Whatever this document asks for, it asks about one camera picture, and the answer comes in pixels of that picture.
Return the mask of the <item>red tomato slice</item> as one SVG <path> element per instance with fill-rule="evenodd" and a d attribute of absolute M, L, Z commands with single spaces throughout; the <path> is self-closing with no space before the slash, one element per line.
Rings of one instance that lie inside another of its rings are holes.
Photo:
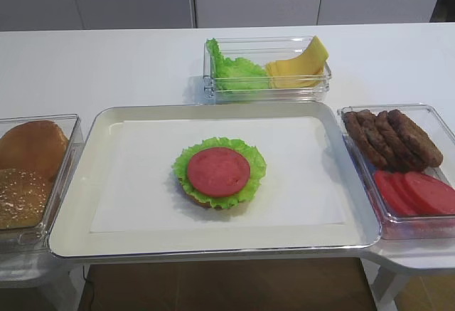
<path fill-rule="evenodd" d="M 250 180 L 250 163 L 233 149 L 212 147 L 191 157 L 186 174 L 196 190 L 221 198 L 236 194 L 246 186 Z"/>
<path fill-rule="evenodd" d="M 405 202 L 399 195 L 398 190 L 392 185 L 392 175 L 385 171 L 376 171 L 374 180 L 383 201 L 387 204 L 389 213 L 397 217 L 416 216 L 417 211 Z"/>
<path fill-rule="evenodd" d="M 399 195 L 401 201 L 405 206 L 412 210 L 414 215 L 422 215 L 423 209 L 418 205 L 415 200 L 414 194 L 404 184 L 404 174 L 393 173 L 390 176 L 391 185 L 393 185 L 395 191 Z"/>
<path fill-rule="evenodd" d="M 403 185 L 413 201 L 423 211 L 433 214 L 454 214 L 454 188 L 432 176 L 408 172 L 403 176 Z"/>

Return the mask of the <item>green lettuce leaf on bun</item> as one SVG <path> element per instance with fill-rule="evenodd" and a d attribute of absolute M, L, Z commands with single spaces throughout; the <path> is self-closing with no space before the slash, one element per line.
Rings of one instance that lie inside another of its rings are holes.
<path fill-rule="evenodd" d="M 231 196 L 213 198 L 206 194 L 201 194 L 201 201 L 209 201 L 213 209 L 230 209 L 243 202 L 253 200 L 259 186 L 260 180 L 265 176 L 267 164 L 259 150 L 254 146 L 249 146 L 241 139 L 229 139 L 227 137 L 212 137 L 203 140 L 200 144 L 195 144 L 184 149 L 173 164 L 173 172 L 177 178 L 182 178 L 186 188 L 194 188 L 189 182 L 186 174 L 188 163 L 191 157 L 204 150 L 212 147 L 227 147 L 239 152 L 250 163 L 250 180 L 246 186 L 236 194 Z"/>

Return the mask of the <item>green lettuce leaves in container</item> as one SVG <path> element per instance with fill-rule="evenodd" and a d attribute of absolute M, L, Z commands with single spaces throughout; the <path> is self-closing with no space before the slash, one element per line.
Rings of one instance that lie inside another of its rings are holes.
<path fill-rule="evenodd" d="M 262 90 L 269 88 L 268 74 L 260 65 L 243 57 L 225 57 L 214 39 L 205 42 L 209 52 L 211 76 L 218 90 Z"/>

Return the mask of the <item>bottom bun under lettuce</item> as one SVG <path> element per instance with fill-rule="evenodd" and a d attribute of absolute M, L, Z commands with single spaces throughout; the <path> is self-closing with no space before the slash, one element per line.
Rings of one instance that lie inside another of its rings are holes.
<path fill-rule="evenodd" d="M 201 194 L 197 192 L 194 188 L 186 188 L 186 185 L 184 184 L 184 181 L 182 178 L 178 178 L 178 182 L 181 185 L 183 192 L 186 194 L 186 196 L 195 204 L 205 208 L 205 209 L 212 209 L 213 207 L 211 206 L 209 201 L 201 201 L 200 197 Z"/>

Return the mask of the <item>clear lettuce cheese container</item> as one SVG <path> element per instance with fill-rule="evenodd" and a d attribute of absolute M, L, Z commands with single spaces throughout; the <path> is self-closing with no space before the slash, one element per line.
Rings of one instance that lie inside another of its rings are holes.
<path fill-rule="evenodd" d="M 301 54 L 309 45 L 313 36 L 300 37 L 259 37 L 259 38 L 214 38 L 225 57 L 235 59 L 243 57 L 265 69 L 266 64 L 276 60 L 287 60 Z M 203 88 L 205 94 L 215 103 L 254 102 L 254 101 L 317 101 L 322 100 L 329 91 L 331 69 L 328 59 L 324 66 L 324 74 L 318 85 L 308 88 L 279 89 L 271 86 L 262 90 L 218 90 L 215 78 L 211 76 L 211 59 L 204 45 Z"/>

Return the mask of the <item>yellow cheese slices stack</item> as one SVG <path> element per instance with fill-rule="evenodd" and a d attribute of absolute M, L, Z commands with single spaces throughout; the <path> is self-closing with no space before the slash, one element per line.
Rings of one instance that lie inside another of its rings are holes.
<path fill-rule="evenodd" d="M 269 62 L 265 69 L 272 78 L 273 88 L 308 88 L 319 84 L 328 57 L 325 46 L 317 36 L 313 36 L 297 57 Z"/>

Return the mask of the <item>white serving tray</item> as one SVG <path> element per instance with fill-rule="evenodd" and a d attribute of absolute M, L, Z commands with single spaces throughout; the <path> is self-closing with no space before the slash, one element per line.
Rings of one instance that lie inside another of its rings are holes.
<path fill-rule="evenodd" d="M 98 231 L 91 229 L 113 164 L 124 122 L 236 120 L 315 117 L 324 126 L 345 190 L 344 223 L 319 226 L 258 226 L 181 230 Z M 341 129 L 330 107 L 320 102 L 229 105 L 113 107 L 96 116 L 77 169 L 50 232 L 50 250 L 64 258 L 127 255 L 230 255 L 260 251 L 341 251 L 371 246 L 380 224 L 368 200 Z"/>

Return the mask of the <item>white paper sheet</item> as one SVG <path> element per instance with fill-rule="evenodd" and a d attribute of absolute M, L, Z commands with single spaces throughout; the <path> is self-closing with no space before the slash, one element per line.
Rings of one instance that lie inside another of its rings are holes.
<path fill-rule="evenodd" d="M 267 170 L 251 202 L 224 211 L 190 201 L 172 172 L 181 152 L 211 137 L 255 146 Z M 124 122 L 91 229 L 181 230 L 338 225 L 347 219 L 323 124 L 315 117 Z"/>

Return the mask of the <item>brown meat patty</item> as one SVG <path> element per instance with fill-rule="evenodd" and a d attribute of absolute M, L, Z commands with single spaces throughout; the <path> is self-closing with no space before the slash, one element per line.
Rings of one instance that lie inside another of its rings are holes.
<path fill-rule="evenodd" d="M 397 158 L 392 148 L 387 144 L 385 138 L 379 132 L 375 125 L 376 115 L 369 110 L 361 110 L 357 112 L 357 119 L 362 126 L 368 141 L 374 149 L 380 153 L 386 160 L 390 170 L 400 172 L 405 167 L 402 161 Z"/>
<path fill-rule="evenodd" d="M 377 169 L 386 169 L 387 160 L 368 141 L 366 134 L 360 125 L 355 112 L 346 112 L 342 116 L 345 128 L 351 139 L 364 157 Z"/>
<path fill-rule="evenodd" d="M 395 109 L 387 120 L 405 146 L 418 156 L 427 167 L 439 167 L 444 156 L 429 135 L 403 112 Z"/>
<path fill-rule="evenodd" d="M 388 112 L 383 110 L 375 118 L 375 126 L 385 138 L 387 145 L 392 149 L 395 156 L 400 160 L 402 172 L 414 171 L 423 172 L 427 165 L 414 153 L 412 153 L 400 139 L 396 131 L 388 122 Z"/>

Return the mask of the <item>clear patty tomato container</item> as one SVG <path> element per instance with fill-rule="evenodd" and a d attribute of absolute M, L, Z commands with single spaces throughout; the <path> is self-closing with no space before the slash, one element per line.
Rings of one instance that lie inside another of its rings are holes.
<path fill-rule="evenodd" d="M 441 215 L 427 213 L 422 215 L 397 217 L 389 213 L 387 204 L 383 201 L 374 180 L 374 173 L 378 170 L 396 173 L 387 166 L 386 169 L 377 169 L 363 156 L 355 142 L 348 134 L 342 116 L 346 112 L 360 112 L 369 110 L 374 115 L 386 110 L 399 110 L 419 125 L 439 148 L 444 156 L 439 167 L 427 167 L 421 174 L 438 179 L 454 188 L 454 133 L 449 129 L 439 113 L 429 105 L 366 105 L 344 107 L 338 110 L 341 119 L 341 129 L 348 151 L 353 159 L 355 168 L 365 187 L 370 204 L 380 222 L 382 237 L 387 240 L 418 239 L 418 238 L 452 238 L 454 237 L 454 214 Z"/>

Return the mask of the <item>plain bun bottom half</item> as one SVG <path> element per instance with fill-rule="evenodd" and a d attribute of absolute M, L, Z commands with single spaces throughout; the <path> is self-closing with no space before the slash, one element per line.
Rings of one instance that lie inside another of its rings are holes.
<path fill-rule="evenodd" d="M 54 181 L 68 147 L 68 138 L 50 120 L 26 122 L 1 137 L 1 168 L 23 169 Z"/>

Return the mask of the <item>clear bun container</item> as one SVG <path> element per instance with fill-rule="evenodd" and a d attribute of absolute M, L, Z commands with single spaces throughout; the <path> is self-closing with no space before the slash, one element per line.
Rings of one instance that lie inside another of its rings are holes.
<path fill-rule="evenodd" d="M 84 145 L 80 118 L 77 115 L 4 118 L 1 120 L 1 137 L 15 126 L 39 120 L 50 120 L 56 123 L 68 138 L 68 147 L 57 177 L 54 181 L 49 181 L 52 184 L 52 190 L 41 221 L 34 227 L 1 230 L 1 253 L 3 254 L 39 251 L 46 247 L 50 227 L 63 201 L 64 192 Z"/>

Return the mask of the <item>right sesame bun top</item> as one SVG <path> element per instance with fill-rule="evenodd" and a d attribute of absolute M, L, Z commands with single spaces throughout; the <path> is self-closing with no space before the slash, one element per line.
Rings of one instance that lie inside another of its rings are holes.
<path fill-rule="evenodd" d="M 36 172 L 1 170 L 1 230 L 38 225 L 52 184 Z"/>

